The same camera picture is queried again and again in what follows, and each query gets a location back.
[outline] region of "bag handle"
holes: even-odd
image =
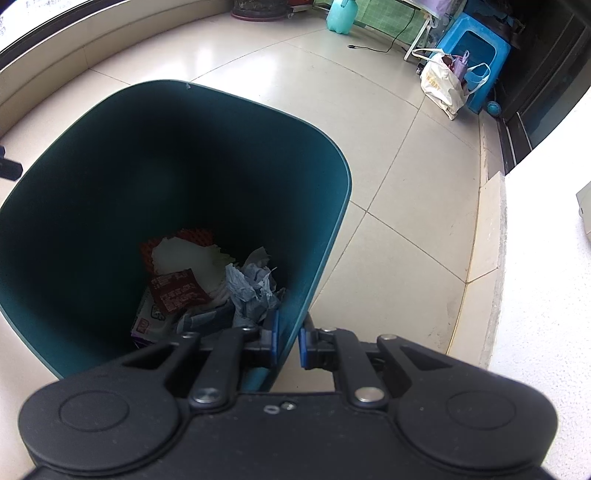
[[[476,85],[476,87],[473,90],[468,90],[468,96],[470,96],[473,93],[476,93],[478,90],[480,90],[484,86],[484,84],[486,82],[488,82],[488,79],[491,77],[491,68],[488,66],[488,64],[482,62],[482,63],[479,63],[478,65],[474,65],[473,67],[470,67],[469,69],[466,70],[466,72],[471,72],[472,70],[476,70],[478,67],[482,67],[483,65],[486,67],[488,73],[484,76],[484,78],[480,82],[478,82],[478,85]]]
[[[419,55],[417,52],[419,51],[430,51],[433,53],[443,53],[444,55],[446,55],[446,53],[441,49],[441,48],[415,48],[411,53],[413,54],[413,57],[416,57],[418,59],[422,59],[422,60],[427,60],[427,61],[434,61],[432,58],[430,57],[425,57],[423,55]]]

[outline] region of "black cable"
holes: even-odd
[[[376,50],[375,48],[362,47],[362,46],[360,46],[360,45],[347,45],[347,47],[349,47],[349,48],[364,48],[365,50],[378,51],[378,52],[380,52],[380,53],[388,53],[390,50],[392,50],[392,47],[394,46],[394,42],[398,40],[398,37],[404,33],[404,31],[405,31],[405,30],[408,28],[408,26],[410,25],[410,22],[412,22],[412,21],[413,21],[414,14],[417,12],[417,10],[418,10],[418,8],[413,8],[413,14],[412,14],[412,16],[410,17],[410,20],[408,21],[408,23],[407,23],[407,26],[406,26],[406,27],[404,27],[404,28],[403,28],[403,29],[402,29],[402,30],[401,30],[401,31],[398,33],[398,35],[396,35],[396,36],[394,37],[394,40],[392,40],[392,44],[390,45],[390,48],[389,48],[388,50]]]

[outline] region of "trash can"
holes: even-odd
[[[94,367],[135,349],[140,243],[209,228],[238,261],[269,252],[286,288],[280,366],[350,189],[342,153],[302,120],[186,82],[131,86],[56,140],[0,209],[0,307],[58,377]]]

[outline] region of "window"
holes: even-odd
[[[58,14],[87,0],[16,0],[0,15],[0,50]]]

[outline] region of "metal bolt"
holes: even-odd
[[[222,398],[222,393],[213,387],[200,388],[193,397],[198,403],[214,403],[220,398]]]
[[[265,405],[262,410],[269,415],[277,415],[281,411],[277,405]]]
[[[283,408],[283,410],[295,410],[297,405],[292,401],[285,401],[281,404],[281,408]]]
[[[382,400],[386,394],[380,388],[361,387],[355,390],[355,398],[364,403],[373,403]]]

